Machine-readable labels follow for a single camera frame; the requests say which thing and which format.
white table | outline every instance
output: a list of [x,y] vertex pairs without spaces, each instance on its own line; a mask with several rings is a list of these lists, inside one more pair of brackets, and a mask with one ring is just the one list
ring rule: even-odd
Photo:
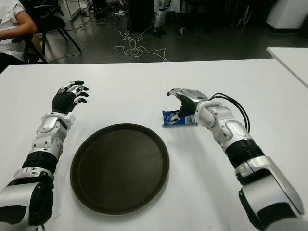
[[[74,110],[77,120],[55,173],[48,231],[255,231],[240,204],[234,169],[212,134],[201,126],[163,128],[161,111],[179,108],[176,98],[166,96],[173,87],[199,89],[208,96],[223,92],[237,99],[250,116],[256,143],[308,209],[308,121],[301,119],[308,117],[308,91],[290,76],[274,59],[11,66],[0,75],[0,185],[24,162],[57,89],[70,80],[84,80],[89,103]],[[230,108],[242,121],[236,108]],[[69,174],[82,142],[117,123],[141,124],[156,132],[169,151],[170,175],[153,203],[134,214],[112,217],[85,208],[71,189]]]
[[268,47],[266,50],[308,88],[308,48]]

person's arm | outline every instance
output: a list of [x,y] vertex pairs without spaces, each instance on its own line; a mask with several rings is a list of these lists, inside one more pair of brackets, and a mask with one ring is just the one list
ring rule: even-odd
[[25,11],[16,15],[16,19],[20,25],[13,29],[0,31],[0,40],[13,39],[23,35],[37,33],[38,29],[35,23]]

chair leg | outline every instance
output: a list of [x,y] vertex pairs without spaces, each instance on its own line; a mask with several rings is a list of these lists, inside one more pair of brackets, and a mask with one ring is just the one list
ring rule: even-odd
[[42,45],[43,55],[45,55],[46,50],[46,32],[43,33],[43,45]]
[[63,32],[60,29],[57,29],[57,31],[60,33],[60,35],[62,35],[62,37],[67,41],[67,37],[65,36],[65,34],[63,34]]
[[49,64],[49,62],[45,59],[45,57],[39,53],[39,51],[35,48],[32,42],[28,43],[28,47],[34,51],[34,53],[43,61],[44,64]]
[[71,40],[74,46],[81,52],[81,48],[77,45],[77,43],[73,40],[73,38],[68,34],[68,32],[62,27],[61,30],[65,33],[65,35]]

round tray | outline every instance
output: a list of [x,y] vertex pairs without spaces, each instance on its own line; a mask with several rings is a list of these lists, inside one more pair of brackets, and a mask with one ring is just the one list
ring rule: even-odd
[[162,139],[136,124],[116,124],[91,135],[71,165],[71,184],[89,209],[109,215],[137,211],[162,190],[169,156]]

gray floor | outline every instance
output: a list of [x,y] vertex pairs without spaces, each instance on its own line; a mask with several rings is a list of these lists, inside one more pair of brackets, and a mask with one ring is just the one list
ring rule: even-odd
[[[66,21],[66,29],[77,28],[80,23],[91,19],[78,15],[74,21]],[[114,50],[114,46],[129,48],[127,41],[113,30],[124,33],[126,18],[117,21],[106,17],[106,24],[93,25],[88,30],[77,30],[76,35],[83,45],[83,52],[78,56],[66,57],[53,64],[89,64],[89,63],[137,63],[161,62],[162,59],[153,54],[141,57],[126,56]],[[148,50],[166,47],[166,57],[170,61],[231,60],[270,58],[267,47],[308,47],[308,39],[299,38],[297,34],[275,34],[261,26],[219,27],[208,34],[202,27],[196,27],[194,33],[186,31],[178,33],[179,26],[173,20],[165,25],[166,35],[156,38],[152,32],[146,32],[144,39],[137,46],[145,46]],[[74,31],[69,31],[76,38]],[[78,53],[77,49],[66,42],[57,32],[47,34],[46,57],[49,61],[66,55]]]

